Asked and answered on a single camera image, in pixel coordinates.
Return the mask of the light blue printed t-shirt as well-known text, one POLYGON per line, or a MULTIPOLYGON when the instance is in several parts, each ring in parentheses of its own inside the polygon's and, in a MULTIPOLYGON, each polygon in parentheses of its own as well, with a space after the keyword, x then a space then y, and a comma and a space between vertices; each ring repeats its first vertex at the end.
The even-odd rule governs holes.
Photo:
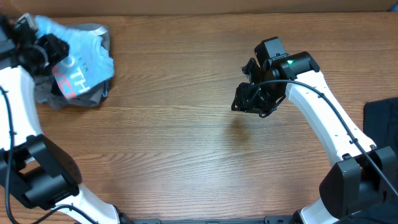
POLYGON ((80 96, 114 75, 114 61, 102 46, 108 30, 99 24, 90 29, 61 25, 48 17, 36 16, 38 37, 53 34, 69 45, 66 58, 53 68, 57 86, 66 99, 80 96))

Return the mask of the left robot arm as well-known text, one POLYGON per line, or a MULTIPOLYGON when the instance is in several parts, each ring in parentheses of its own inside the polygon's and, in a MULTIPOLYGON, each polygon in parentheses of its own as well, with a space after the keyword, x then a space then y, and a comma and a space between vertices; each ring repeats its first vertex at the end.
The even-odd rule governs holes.
POLYGON ((62 212, 78 223, 130 223, 117 207, 102 201, 84 184, 81 172, 40 127, 34 101, 35 76, 68 56, 69 45, 53 34, 37 37, 31 15, 11 22, 1 16, 1 186, 11 223, 11 198, 47 214, 62 212))

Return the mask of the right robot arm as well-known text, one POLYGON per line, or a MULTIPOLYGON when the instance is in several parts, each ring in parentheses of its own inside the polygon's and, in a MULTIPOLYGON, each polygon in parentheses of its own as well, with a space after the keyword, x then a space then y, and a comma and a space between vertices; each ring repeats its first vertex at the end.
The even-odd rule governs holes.
POLYGON ((339 223, 397 195, 397 156, 377 147, 345 112, 308 52, 289 54, 278 37, 263 40, 242 68, 247 81, 236 89, 231 108, 271 115, 289 100, 303 114, 327 154, 331 169, 319 199, 297 210, 288 223, 339 223))

